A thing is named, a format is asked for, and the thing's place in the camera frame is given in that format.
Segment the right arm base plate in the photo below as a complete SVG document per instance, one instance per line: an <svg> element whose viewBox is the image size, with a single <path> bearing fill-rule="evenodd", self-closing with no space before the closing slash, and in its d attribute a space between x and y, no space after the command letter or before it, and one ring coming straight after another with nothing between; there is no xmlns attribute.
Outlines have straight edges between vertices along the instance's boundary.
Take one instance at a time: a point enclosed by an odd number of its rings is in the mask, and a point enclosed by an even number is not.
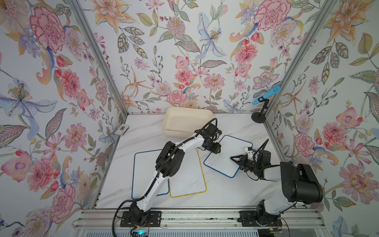
<svg viewBox="0 0 379 237"><path fill-rule="evenodd" d="M255 210L240 211L237 222L243 227L282 227L282 222L279 216L262 214L259 215Z"/></svg>

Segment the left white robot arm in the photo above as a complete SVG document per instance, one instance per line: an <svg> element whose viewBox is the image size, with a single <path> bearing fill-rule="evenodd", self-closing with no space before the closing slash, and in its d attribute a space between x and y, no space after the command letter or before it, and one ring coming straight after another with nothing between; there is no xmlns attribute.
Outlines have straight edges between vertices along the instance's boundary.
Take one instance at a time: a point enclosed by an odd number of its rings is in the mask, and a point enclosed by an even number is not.
<svg viewBox="0 0 379 237"><path fill-rule="evenodd" d="M217 142L217 139L222 132L217 125L218 119L213 118L201 129L197 129L191 137L178 143L168 141L165 144L158 155L155 172L147 189L129 207L128 212L136 222L142 221L143 218L148 216L163 184L179 171L186 152L197 148L213 154L221 152L221 144Z"/></svg>

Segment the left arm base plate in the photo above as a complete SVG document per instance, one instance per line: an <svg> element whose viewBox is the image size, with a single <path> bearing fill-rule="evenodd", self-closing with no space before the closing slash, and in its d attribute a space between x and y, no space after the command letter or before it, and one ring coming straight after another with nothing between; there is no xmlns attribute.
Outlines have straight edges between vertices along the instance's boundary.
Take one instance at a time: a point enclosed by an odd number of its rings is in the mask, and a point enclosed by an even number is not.
<svg viewBox="0 0 379 237"><path fill-rule="evenodd" d="M122 214L120 227L160 227L161 211L148 211L146 213L133 214L125 211Z"/></svg>

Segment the yellow-framed whiteboard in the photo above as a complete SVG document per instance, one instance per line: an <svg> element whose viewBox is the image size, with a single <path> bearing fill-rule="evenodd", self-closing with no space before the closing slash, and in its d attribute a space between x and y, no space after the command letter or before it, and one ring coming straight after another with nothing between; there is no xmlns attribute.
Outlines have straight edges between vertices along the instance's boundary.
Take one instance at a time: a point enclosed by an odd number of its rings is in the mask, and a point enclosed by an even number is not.
<svg viewBox="0 0 379 237"><path fill-rule="evenodd" d="M179 171L169 179L169 187L172 198L197 195L207 191L197 149L185 152Z"/></svg>

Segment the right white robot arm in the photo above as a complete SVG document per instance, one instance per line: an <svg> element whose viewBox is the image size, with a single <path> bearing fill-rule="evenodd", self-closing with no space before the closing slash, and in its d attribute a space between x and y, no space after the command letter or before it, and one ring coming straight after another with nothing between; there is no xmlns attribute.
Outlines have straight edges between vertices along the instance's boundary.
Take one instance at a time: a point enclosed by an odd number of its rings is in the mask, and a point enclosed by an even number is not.
<svg viewBox="0 0 379 237"><path fill-rule="evenodd" d="M245 173L253 173L255 181L276 182L281 191L259 202L254 213L254 220L259 225L268 225L280 219L281 214L298 204L320 203L323 189L310 165L292 162L271 164L271 152L265 149L267 139L257 150L245 149L246 154L232 156L232 160Z"/></svg>

